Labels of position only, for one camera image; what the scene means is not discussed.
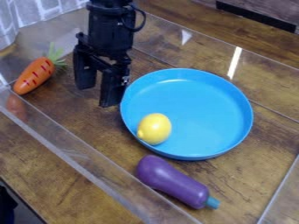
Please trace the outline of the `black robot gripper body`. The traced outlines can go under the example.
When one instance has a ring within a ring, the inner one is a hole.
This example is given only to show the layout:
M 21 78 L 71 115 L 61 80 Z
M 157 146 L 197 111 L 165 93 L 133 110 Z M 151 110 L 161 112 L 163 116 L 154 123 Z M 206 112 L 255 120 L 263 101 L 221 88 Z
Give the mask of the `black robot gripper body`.
M 77 72 L 125 70 L 137 33 L 134 0 L 90 0 L 87 10 L 89 33 L 77 34 L 74 68 Z

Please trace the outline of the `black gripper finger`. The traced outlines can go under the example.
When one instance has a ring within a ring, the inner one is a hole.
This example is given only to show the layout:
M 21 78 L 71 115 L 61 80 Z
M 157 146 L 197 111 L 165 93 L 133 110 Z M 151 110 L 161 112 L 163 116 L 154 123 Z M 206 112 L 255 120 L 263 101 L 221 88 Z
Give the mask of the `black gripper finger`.
M 75 49 L 73 63 L 75 84 L 78 89 L 94 88 L 97 85 L 98 70 L 93 66 L 90 56 L 85 52 Z
M 106 69 L 102 75 L 99 106 L 117 106 L 123 99 L 130 80 L 130 69 Z

